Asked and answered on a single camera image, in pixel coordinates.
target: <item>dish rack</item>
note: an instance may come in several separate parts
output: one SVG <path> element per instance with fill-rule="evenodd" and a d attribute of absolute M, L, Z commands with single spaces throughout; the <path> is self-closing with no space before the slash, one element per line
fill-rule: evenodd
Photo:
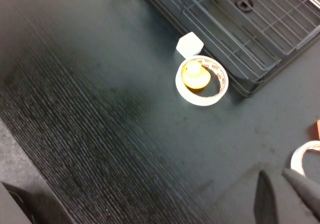
<path fill-rule="evenodd" d="M 251 96 L 320 36 L 320 0 L 150 0 Z"/>

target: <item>white tape roll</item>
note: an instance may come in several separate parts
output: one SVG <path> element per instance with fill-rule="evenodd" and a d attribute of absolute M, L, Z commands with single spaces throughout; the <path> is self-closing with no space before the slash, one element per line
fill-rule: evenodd
<path fill-rule="evenodd" d="M 214 74 L 217 76 L 220 82 L 219 93 L 211 97 L 202 97 L 192 93 L 185 86 L 184 82 L 182 81 L 182 69 L 183 69 L 183 66 L 190 60 L 196 60 L 199 63 L 201 63 L 204 67 L 207 67 L 208 69 L 214 72 Z M 225 69 L 222 67 L 222 65 L 218 61 L 212 58 L 209 58 L 207 56 L 196 55 L 196 56 L 191 56 L 187 58 L 185 61 L 181 63 L 175 76 L 175 83 L 176 83 L 175 84 L 176 88 L 178 89 L 179 93 L 185 100 L 189 101 L 194 105 L 208 106 L 218 102 L 221 99 L 221 97 L 226 93 L 229 86 L 229 78 Z"/>
<path fill-rule="evenodd" d="M 301 175 L 305 175 L 305 171 L 302 167 L 302 158 L 307 150 L 317 150 L 320 151 L 320 141 L 313 140 L 306 144 L 300 146 L 291 157 L 291 169 L 299 172 Z"/>

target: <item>rubber duck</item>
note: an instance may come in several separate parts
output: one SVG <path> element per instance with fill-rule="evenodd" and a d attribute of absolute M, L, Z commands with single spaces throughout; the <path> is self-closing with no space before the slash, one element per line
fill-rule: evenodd
<path fill-rule="evenodd" d="M 190 60 L 182 68 L 182 81 L 192 89 L 204 88 L 210 79 L 209 71 L 196 60 Z"/>

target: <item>gray floor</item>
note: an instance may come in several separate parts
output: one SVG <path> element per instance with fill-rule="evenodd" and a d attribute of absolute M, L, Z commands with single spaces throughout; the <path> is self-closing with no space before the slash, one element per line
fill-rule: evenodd
<path fill-rule="evenodd" d="M 40 223 L 70 223 L 70 218 L 37 169 L 0 120 L 0 181 L 22 189 Z"/>

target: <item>white cube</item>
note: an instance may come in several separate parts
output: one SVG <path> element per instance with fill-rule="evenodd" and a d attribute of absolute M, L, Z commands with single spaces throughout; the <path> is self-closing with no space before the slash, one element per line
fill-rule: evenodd
<path fill-rule="evenodd" d="M 186 59 L 193 55 L 198 55 L 204 43 L 198 38 L 194 32 L 190 32 L 179 39 L 176 50 Z"/>

